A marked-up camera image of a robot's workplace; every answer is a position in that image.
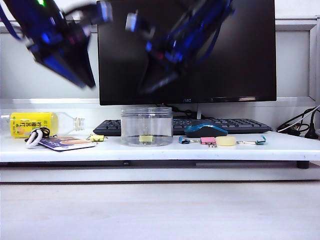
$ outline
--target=card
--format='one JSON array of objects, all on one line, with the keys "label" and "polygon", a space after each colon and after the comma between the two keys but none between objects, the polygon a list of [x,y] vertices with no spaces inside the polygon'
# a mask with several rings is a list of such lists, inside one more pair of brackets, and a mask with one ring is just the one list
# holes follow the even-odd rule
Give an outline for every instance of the card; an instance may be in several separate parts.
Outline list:
[{"label": "card", "polygon": [[91,148],[97,145],[96,142],[79,139],[73,136],[44,137],[40,140],[39,144],[55,151]]}]

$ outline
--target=white cable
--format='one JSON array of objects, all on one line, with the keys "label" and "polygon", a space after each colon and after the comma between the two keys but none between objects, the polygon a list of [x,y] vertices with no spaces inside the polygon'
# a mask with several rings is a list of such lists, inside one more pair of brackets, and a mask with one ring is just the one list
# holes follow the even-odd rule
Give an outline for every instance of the white cable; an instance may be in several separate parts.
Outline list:
[{"label": "white cable", "polygon": [[25,143],[25,147],[27,149],[32,149],[34,148],[36,145],[38,145],[38,143],[40,142],[40,140],[42,139],[43,137],[43,132],[41,131],[40,128],[36,128],[36,129],[33,129],[30,136],[29,136],[29,139],[28,141],[26,141]]},{"label": "white cable", "polygon": [[301,120],[303,120],[303,119],[305,119],[306,117],[308,117],[308,116],[309,116],[310,114],[312,114],[314,111],[317,111],[318,108],[320,108],[320,105],[316,106],[315,109],[313,109],[312,111],[308,112],[307,115],[305,115],[304,117],[302,117],[301,119],[299,119],[299,120],[296,121],[295,123],[292,123],[290,126],[287,126],[287,127],[285,127],[285,128],[282,128],[281,130],[279,130],[279,131],[277,131],[277,132],[280,133],[280,132],[282,132],[282,131],[284,131],[284,130],[290,128],[290,127],[292,127],[293,125],[296,125],[298,122],[300,122]]}]

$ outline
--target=yellow bottle label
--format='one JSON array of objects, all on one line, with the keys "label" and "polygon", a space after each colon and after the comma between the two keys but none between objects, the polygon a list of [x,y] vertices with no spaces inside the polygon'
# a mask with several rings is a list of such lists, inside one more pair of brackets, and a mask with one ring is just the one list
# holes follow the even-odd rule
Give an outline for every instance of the yellow bottle label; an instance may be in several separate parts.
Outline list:
[{"label": "yellow bottle label", "polygon": [[13,112],[10,115],[10,132],[14,138],[27,138],[36,128],[50,129],[50,136],[58,131],[58,116],[54,112]]}]

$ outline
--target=desk surface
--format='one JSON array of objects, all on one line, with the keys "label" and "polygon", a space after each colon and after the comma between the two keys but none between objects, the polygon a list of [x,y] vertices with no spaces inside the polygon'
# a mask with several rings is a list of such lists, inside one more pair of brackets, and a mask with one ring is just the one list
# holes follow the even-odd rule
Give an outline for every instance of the desk surface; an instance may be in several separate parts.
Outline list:
[{"label": "desk surface", "polygon": [[[114,160],[261,160],[261,161],[319,161],[320,141],[281,134],[264,133],[264,145],[237,144],[209,148],[199,143],[180,144],[178,136],[173,143],[157,147],[131,147],[121,144],[120,137],[109,137],[97,146],[56,152],[42,146],[26,149],[23,139],[2,136],[0,161],[57,162],[57,161],[114,161]],[[86,138],[88,135],[77,135]],[[260,134],[234,134],[237,141],[255,141]]]},{"label": "desk surface", "polygon": [[320,181],[0,185],[4,240],[319,240]]}]

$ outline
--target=shelf leg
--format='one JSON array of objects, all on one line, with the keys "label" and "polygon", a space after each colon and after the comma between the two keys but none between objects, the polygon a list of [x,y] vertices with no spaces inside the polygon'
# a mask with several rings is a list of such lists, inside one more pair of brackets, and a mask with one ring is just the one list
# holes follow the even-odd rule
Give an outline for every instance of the shelf leg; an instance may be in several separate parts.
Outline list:
[{"label": "shelf leg", "polygon": [[296,167],[298,169],[308,169],[309,161],[296,161]]}]

